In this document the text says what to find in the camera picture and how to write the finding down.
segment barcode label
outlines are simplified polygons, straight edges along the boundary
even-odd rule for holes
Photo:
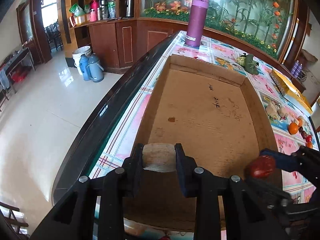
[[[188,39],[188,40],[191,40],[191,41],[195,41],[196,40],[196,38],[194,38],[194,37],[190,37],[190,36],[186,36],[186,39]]]

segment cardboard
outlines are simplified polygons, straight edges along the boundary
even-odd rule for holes
[[[272,70],[271,77],[278,86],[281,94],[288,101],[293,103],[300,109],[307,117],[312,114],[311,106],[308,100],[301,94],[301,92],[292,84],[286,76],[282,75],[279,71]]]
[[[168,58],[142,118],[135,144],[181,143],[187,156],[214,175],[244,178],[264,148],[277,150],[265,109],[243,75],[197,59]],[[272,182],[282,187],[281,172]],[[124,217],[154,228],[193,232],[196,199],[184,198],[176,172],[144,170]],[[220,219],[224,219],[220,201]]]

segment yellow box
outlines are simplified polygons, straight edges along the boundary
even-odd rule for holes
[[[270,75],[284,98],[293,103],[307,117],[309,117],[312,114],[311,106],[308,100],[300,93],[300,91],[292,84],[292,82],[286,76],[274,69]]]

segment wooden counter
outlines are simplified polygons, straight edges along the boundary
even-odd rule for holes
[[[188,23],[155,18],[123,18],[88,22],[74,28],[83,26],[89,28],[92,50],[100,58],[104,69],[123,74],[166,37],[180,30],[186,31]],[[285,66],[253,45],[207,27],[204,28],[203,35],[254,54],[289,77],[301,92],[306,89]]]

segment window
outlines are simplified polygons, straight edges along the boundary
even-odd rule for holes
[[[57,0],[43,0],[41,7],[43,27],[47,27],[58,20]]]

